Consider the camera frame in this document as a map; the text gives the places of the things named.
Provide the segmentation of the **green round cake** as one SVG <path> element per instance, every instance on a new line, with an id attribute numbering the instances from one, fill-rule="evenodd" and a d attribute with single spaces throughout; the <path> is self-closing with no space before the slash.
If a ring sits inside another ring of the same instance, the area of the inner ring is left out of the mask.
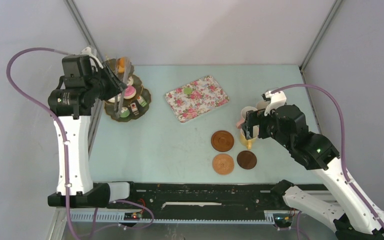
<path id="1" fill-rule="evenodd" d="M 123 107 L 120 110 L 119 117 L 120 118 L 127 118 L 130 115 L 130 111 L 127 107 Z"/>

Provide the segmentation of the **small orange macaron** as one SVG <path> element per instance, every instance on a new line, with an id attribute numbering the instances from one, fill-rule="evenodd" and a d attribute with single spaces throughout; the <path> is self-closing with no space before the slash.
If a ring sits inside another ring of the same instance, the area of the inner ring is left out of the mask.
<path id="1" fill-rule="evenodd" d="M 124 73 L 125 72 L 125 68 L 124 67 L 119 67 L 118 68 L 118 73 L 119 74 L 122 74 L 122 73 Z"/>

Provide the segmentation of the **orange round biscuit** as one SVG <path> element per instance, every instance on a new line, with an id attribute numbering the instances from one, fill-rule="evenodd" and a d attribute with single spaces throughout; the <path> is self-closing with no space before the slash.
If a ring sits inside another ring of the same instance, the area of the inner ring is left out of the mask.
<path id="1" fill-rule="evenodd" d="M 117 67 L 118 68 L 125 68 L 126 59 L 124 57 L 121 57 L 117 60 Z"/>

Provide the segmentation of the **pink mug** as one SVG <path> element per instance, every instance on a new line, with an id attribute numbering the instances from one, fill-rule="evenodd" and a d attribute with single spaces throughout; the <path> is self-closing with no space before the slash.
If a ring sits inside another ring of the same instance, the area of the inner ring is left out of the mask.
<path id="1" fill-rule="evenodd" d="M 246 120 L 246 113 L 248 111 L 257 111 L 258 109 L 256 107 L 253 107 L 253 106 L 246 106 L 244 107 L 241 112 L 240 112 L 240 120 L 236 123 L 236 128 L 237 129 L 240 129 L 242 124 L 245 122 Z"/>

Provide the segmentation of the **chocolate cake slice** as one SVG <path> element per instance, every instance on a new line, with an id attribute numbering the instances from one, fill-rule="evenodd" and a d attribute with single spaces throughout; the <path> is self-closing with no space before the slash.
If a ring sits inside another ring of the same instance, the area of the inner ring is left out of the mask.
<path id="1" fill-rule="evenodd" d="M 138 109 L 138 107 L 137 107 L 137 104 L 136 104 L 135 102 L 132 102 L 132 103 L 130 104 L 130 108 L 131 108 L 132 113 L 133 113 L 135 116 L 138 116 L 138 115 L 140 114 L 139 109 Z"/>

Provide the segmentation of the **green macaron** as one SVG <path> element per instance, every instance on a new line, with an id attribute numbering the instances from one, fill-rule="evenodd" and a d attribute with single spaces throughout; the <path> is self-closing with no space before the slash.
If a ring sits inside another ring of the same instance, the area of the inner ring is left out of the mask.
<path id="1" fill-rule="evenodd" d="M 185 87 L 185 88 L 183 88 L 183 93 L 185 94 L 185 95 L 190 95 L 191 93 L 193 92 L 193 89 L 191 88 L 191 87 Z"/>

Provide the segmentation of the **metal serving tongs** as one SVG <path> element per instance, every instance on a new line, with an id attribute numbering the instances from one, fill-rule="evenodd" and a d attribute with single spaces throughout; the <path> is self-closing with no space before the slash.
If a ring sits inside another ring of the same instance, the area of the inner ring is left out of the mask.
<path id="1" fill-rule="evenodd" d="M 119 114 L 120 114 L 120 111 L 123 107 L 123 102 L 124 102 L 124 91 L 128 87 L 127 81 L 128 81 L 129 74 L 131 71 L 131 66 L 132 66 L 130 58 L 127 56 L 124 56 L 124 58 L 125 58 L 125 72 L 124 73 L 118 73 L 118 66 L 117 65 L 115 66 L 117 76 L 119 77 L 122 75 L 122 78 L 120 79 L 120 83 L 119 83 L 120 93 L 117 93 L 114 97 L 114 113 L 115 113 L 116 117 L 120 117 Z"/>

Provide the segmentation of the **white chocolate-drizzled donut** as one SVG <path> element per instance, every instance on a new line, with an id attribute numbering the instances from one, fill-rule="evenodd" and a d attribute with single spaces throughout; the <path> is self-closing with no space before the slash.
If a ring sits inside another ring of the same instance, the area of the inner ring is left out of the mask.
<path id="1" fill-rule="evenodd" d="M 127 79 L 127 83 L 126 85 L 127 86 L 132 86 L 134 84 L 134 78 L 132 76 L 130 76 L 128 79 Z"/>

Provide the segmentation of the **green layered cake slice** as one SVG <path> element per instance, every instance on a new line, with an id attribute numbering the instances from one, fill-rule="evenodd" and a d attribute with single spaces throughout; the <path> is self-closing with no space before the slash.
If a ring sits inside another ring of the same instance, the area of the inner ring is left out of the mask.
<path id="1" fill-rule="evenodd" d="M 142 106 L 143 108 L 146 107 L 146 106 L 148 105 L 148 103 L 146 102 L 146 100 L 145 100 L 141 95 L 139 95 L 139 96 L 137 97 L 136 100 L 137 100 L 138 104 L 139 104 L 140 106 Z"/>

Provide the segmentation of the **green mug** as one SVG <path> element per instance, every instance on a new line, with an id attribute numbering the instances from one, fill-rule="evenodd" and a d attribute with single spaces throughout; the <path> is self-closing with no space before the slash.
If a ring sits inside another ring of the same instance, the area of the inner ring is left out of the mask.
<path id="1" fill-rule="evenodd" d="M 258 111 L 260 111 L 260 110 L 265 111 L 265 110 L 267 109 L 267 107 L 268 107 L 269 104 L 270 104 L 270 101 L 260 100 L 260 101 L 256 104 L 255 108 L 256 108 Z"/>

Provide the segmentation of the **woven rattan coaster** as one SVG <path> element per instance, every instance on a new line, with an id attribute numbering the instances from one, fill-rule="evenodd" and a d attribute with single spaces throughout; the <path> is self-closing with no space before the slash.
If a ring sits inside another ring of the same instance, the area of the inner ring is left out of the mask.
<path id="1" fill-rule="evenodd" d="M 228 175 L 233 172 L 235 163 L 233 158 L 225 153 L 216 155 L 212 160 L 212 168 L 219 175 Z"/>

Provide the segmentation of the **dark brown wooden coaster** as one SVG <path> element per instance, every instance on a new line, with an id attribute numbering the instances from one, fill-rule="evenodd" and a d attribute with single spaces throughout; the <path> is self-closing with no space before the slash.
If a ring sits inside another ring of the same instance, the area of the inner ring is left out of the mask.
<path id="1" fill-rule="evenodd" d="M 249 150 L 241 151 L 237 155 L 236 161 L 238 165 L 245 170 L 253 169 L 258 162 L 256 155 Z"/>

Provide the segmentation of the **yellow mug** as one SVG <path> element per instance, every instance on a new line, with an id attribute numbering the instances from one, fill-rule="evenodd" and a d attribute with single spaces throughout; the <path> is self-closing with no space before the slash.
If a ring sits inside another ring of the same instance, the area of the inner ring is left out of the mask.
<path id="1" fill-rule="evenodd" d="M 251 139 L 246 139 L 246 134 L 245 132 L 240 129 L 239 130 L 239 141 L 240 143 L 245 146 L 247 148 L 247 150 L 251 150 L 252 149 L 252 146 L 253 146 L 253 143 L 257 140 L 258 138 L 258 135 L 259 135 L 259 127 L 258 126 L 254 126 L 253 127 L 253 136 Z"/>

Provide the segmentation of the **pink frosted donut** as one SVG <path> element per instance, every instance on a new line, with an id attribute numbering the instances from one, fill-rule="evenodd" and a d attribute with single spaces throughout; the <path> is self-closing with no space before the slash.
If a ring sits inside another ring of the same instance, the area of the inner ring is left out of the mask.
<path id="1" fill-rule="evenodd" d="M 123 95 L 123 99 L 124 100 L 131 100 L 135 97 L 135 95 L 137 94 L 137 90 L 134 86 L 132 85 L 129 85 L 125 90 L 124 90 L 124 95 Z"/>

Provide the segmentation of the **light brown wooden coaster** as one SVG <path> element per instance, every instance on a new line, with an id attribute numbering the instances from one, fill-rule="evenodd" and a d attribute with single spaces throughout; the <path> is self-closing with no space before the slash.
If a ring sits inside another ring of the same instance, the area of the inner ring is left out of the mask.
<path id="1" fill-rule="evenodd" d="M 235 140 L 230 132 L 218 130 L 211 136 L 210 142 L 216 151 L 224 153 L 233 148 Z"/>

